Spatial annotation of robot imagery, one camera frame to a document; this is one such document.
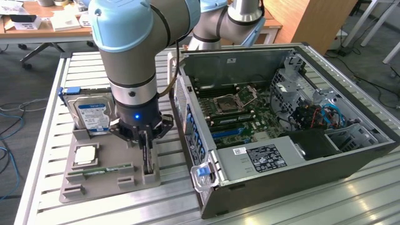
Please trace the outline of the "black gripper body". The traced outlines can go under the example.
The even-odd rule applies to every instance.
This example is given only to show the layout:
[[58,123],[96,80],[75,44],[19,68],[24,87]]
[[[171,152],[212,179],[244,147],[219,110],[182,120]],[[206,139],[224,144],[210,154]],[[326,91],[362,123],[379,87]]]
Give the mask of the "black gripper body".
[[151,142],[174,127],[174,116],[162,114],[158,98],[142,105],[126,105],[118,101],[116,113],[118,123],[110,126],[110,132],[126,141]]

